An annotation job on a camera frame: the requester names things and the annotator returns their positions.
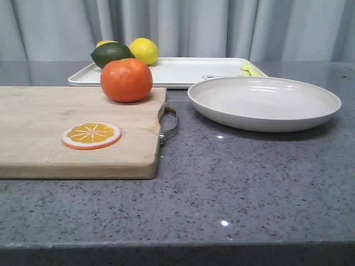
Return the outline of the wooden cutting board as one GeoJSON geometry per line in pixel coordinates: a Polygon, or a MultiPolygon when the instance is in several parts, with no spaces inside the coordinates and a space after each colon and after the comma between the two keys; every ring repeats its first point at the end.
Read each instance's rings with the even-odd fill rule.
{"type": "Polygon", "coordinates": [[[166,89],[119,103],[99,87],[1,87],[1,178],[151,179],[160,146],[166,89]],[[62,143],[69,129],[98,122],[121,129],[120,139],[95,150],[62,143]]]}

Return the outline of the green lime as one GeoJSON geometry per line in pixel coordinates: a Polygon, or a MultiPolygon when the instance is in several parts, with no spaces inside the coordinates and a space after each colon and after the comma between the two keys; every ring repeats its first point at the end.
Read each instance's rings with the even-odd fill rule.
{"type": "Polygon", "coordinates": [[[100,69],[103,69],[108,63],[115,60],[135,58],[129,47],[117,42],[105,43],[98,46],[90,56],[100,69]]]}

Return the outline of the grey curtain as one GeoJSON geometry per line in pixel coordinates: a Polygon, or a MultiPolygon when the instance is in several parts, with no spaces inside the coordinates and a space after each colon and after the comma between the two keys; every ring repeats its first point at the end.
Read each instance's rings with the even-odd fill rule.
{"type": "Polygon", "coordinates": [[[353,1],[2,1],[1,61],[88,61],[101,40],[163,57],[354,61],[353,1]]]}

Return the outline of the yellow lemon right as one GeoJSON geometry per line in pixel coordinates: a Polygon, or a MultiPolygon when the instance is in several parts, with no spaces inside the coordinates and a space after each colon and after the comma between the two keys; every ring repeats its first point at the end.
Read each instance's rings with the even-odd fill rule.
{"type": "Polygon", "coordinates": [[[148,38],[136,38],[131,42],[129,48],[137,59],[147,65],[154,64],[159,57],[158,46],[148,38]]]}

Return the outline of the pale yellow strip pieces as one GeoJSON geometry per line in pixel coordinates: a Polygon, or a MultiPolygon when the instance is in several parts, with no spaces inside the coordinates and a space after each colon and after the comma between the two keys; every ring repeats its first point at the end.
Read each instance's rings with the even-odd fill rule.
{"type": "Polygon", "coordinates": [[[241,65],[241,71],[244,76],[261,76],[267,77],[265,73],[263,73],[260,69],[254,66],[251,62],[246,61],[241,65]]]}

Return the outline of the beige round plate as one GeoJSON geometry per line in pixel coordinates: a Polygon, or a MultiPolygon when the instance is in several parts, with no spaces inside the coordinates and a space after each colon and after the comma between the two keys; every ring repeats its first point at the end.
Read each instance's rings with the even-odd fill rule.
{"type": "Polygon", "coordinates": [[[327,122],[342,106],[326,89],[272,77],[210,79],[191,86],[187,94],[204,117],[256,132],[308,130],[327,122]]]}

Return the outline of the orange slice toy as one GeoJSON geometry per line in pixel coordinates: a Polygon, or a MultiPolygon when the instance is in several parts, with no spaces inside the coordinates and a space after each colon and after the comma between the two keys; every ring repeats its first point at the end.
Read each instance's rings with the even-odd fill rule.
{"type": "Polygon", "coordinates": [[[110,146],[121,138],[121,129],[108,122],[86,122],[66,130],[62,143],[75,150],[95,150],[110,146]]]}

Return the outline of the orange mandarin fruit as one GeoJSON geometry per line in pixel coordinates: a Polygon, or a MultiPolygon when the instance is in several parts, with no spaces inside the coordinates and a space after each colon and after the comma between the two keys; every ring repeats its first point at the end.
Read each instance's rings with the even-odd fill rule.
{"type": "Polygon", "coordinates": [[[153,76],[144,62],[127,58],[108,63],[102,70],[100,82],[108,98],[130,103],[143,100],[150,94],[153,76]]]}

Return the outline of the yellow lemon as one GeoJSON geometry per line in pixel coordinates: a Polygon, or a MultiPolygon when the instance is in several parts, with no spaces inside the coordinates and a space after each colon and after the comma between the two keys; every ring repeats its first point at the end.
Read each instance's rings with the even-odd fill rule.
{"type": "Polygon", "coordinates": [[[147,65],[154,64],[159,57],[158,46],[148,38],[136,38],[131,42],[129,48],[137,59],[147,65]]]}
{"type": "Polygon", "coordinates": [[[115,40],[101,40],[96,44],[96,48],[103,45],[103,44],[108,44],[108,43],[116,43],[115,40]]]}

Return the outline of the white rectangular tray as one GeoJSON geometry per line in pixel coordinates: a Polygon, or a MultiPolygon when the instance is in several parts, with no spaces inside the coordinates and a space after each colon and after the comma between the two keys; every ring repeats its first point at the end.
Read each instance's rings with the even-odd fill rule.
{"type": "Polygon", "coordinates": [[[230,76],[244,76],[241,58],[160,57],[150,65],[154,87],[188,89],[195,83],[230,76]]]}

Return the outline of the yellow lemon left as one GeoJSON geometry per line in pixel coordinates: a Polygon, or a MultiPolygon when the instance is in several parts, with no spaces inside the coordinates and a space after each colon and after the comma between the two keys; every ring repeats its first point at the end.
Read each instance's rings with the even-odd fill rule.
{"type": "Polygon", "coordinates": [[[108,43],[116,43],[115,40],[101,40],[96,44],[96,48],[103,45],[103,44],[108,44],[108,43]]]}

